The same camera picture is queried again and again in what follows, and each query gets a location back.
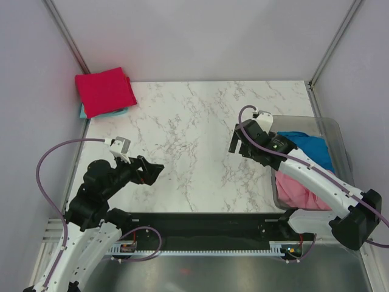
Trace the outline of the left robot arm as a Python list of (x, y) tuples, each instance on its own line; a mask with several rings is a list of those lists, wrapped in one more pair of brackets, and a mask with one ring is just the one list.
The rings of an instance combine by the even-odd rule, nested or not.
[(136, 231), (132, 216), (111, 209), (108, 201), (128, 183), (154, 184), (164, 166), (151, 164), (143, 156), (127, 160), (116, 157), (115, 162), (116, 167), (103, 159), (88, 165), (62, 219), (62, 242), (43, 276), (27, 291), (81, 291), (108, 249)]

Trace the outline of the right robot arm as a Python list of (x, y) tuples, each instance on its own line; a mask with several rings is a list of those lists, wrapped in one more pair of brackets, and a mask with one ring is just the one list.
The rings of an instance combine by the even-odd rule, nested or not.
[(279, 234), (293, 239), (299, 233), (330, 234), (343, 246), (357, 251), (368, 243), (382, 216), (382, 197), (373, 189), (367, 192), (347, 184), (315, 163), (286, 136), (264, 131), (254, 119), (235, 125), (229, 151), (240, 144), (240, 155), (264, 167), (269, 166), (319, 197), (328, 211), (299, 208), (278, 224)]

